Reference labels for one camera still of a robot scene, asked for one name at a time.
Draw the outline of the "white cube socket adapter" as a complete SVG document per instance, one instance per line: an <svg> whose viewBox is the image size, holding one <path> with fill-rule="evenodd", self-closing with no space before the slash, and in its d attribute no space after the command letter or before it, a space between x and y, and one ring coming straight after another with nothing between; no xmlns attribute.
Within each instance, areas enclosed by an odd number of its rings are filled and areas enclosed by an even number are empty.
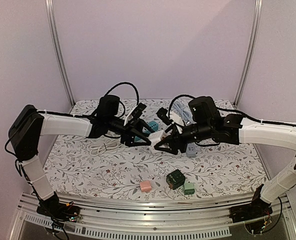
<svg viewBox="0 0 296 240"><path fill-rule="evenodd" d="M164 130L159 130L156 132L152 132L149 134L148 139L150 140L152 145L156 145L163 139L165 139L168 136L168 134Z"/></svg>

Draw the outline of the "teal power strip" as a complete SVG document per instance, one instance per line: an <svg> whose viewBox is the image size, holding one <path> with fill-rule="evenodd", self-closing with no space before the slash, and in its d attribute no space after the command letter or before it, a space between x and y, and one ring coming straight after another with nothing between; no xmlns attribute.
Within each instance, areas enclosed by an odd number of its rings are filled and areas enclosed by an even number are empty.
<svg viewBox="0 0 296 240"><path fill-rule="evenodd" d="M157 131L159 130L159 124L158 124L156 121L154 121L154 120L148 122L148 125L149 125L149 127L150 127L154 132L157 132ZM144 128L143 128L143 133L145 133L145 134L150 134L151 131L149 131L147 128L144 127ZM135 142L140 142L141 139L140 139L139 137L136 136L135 139L134 139L134 141L135 141Z"/></svg>

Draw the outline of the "pink plug adapter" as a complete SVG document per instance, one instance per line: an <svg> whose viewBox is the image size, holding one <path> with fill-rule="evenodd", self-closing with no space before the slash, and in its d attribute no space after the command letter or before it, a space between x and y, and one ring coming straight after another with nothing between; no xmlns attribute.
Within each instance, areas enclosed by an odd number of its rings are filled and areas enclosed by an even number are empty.
<svg viewBox="0 0 296 240"><path fill-rule="evenodd" d="M152 190L152 185L149 180L140 182L139 186L142 193L147 193Z"/></svg>

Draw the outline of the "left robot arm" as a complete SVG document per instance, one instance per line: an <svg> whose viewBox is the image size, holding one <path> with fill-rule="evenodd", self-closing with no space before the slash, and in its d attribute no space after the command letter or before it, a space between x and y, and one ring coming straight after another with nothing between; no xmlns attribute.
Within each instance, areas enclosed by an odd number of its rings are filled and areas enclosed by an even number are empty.
<svg viewBox="0 0 296 240"><path fill-rule="evenodd" d="M120 104L120 98L111 94L101 97L89 114L40 110L27 104L11 125L5 145L11 145L10 154L15 156L19 170L36 196L44 201L42 207L51 217L58 217L63 210L53 199L56 193L46 176L44 164L58 136L98 139L112 132L119 135L120 143L127 147L151 145L148 135L143 132L149 125L141 118L147 106L137 102L124 117L119 117Z"/></svg>

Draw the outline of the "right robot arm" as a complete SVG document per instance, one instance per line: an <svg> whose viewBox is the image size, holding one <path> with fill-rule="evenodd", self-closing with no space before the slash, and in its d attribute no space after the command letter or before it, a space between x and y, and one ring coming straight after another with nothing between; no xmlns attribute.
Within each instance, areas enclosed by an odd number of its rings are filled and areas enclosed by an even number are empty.
<svg viewBox="0 0 296 240"><path fill-rule="evenodd" d="M259 186L247 206L250 218L257 218L278 197L296 186L296 122L257 119L237 109L216 106L210 96L192 97L188 103L193 122L184 125L170 109L157 116L170 127L170 134L154 145L157 151L184 153L188 144L212 140L215 144L252 144L267 150L292 152L290 162L268 182Z"/></svg>

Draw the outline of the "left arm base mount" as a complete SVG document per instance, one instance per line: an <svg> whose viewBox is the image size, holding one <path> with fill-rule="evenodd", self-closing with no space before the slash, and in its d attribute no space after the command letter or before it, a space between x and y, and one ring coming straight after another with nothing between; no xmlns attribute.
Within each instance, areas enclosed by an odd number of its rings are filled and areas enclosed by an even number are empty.
<svg viewBox="0 0 296 240"><path fill-rule="evenodd" d="M51 203L49 206L40 203L36 212L58 221L76 222L80 218L81 208L75 205L73 201L68 203Z"/></svg>

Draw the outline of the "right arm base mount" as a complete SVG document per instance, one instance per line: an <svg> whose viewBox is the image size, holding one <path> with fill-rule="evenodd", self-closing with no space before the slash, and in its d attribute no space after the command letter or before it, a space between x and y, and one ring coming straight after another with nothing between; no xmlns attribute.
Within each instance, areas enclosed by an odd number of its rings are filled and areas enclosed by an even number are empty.
<svg viewBox="0 0 296 240"><path fill-rule="evenodd" d="M244 223L244 227L251 235L261 235L272 222L273 213L270 204L248 203L232 206L229 218L233 223Z"/></svg>

